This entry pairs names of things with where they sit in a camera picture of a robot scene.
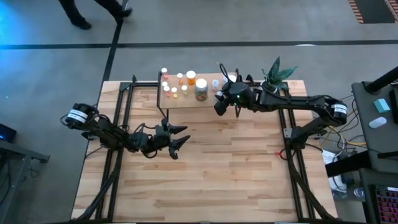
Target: concrete floor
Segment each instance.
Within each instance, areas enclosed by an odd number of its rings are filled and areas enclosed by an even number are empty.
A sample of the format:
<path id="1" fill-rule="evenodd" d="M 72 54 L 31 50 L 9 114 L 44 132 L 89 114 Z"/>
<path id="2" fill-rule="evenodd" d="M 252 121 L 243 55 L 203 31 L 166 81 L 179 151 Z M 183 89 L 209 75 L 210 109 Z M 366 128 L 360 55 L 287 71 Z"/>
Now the concrete floor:
<path id="1" fill-rule="evenodd" d="M 0 1 L 0 45 L 110 44 L 116 23 L 94 1 L 76 1 L 93 28 L 70 25 L 57 1 Z M 358 24 L 347 0 L 133 0 L 119 43 L 394 40 L 394 24 Z M 262 78 L 281 56 L 281 67 L 298 65 L 291 79 L 305 80 L 309 95 L 350 94 L 352 82 L 373 80 L 396 64 L 396 45 L 317 47 L 195 47 L 117 49 L 110 80 L 155 80 L 157 71 L 228 70 Z M 59 123 L 74 102 L 96 103 L 109 49 L 0 50 L 0 123 L 18 131 L 16 143 L 51 155 L 40 175 L 28 179 L 13 223 L 70 218 L 87 142 Z M 347 137 L 361 134 L 360 128 Z M 327 149 L 335 150 L 332 144 Z M 358 203 L 337 202 L 339 217 L 364 221 Z"/>

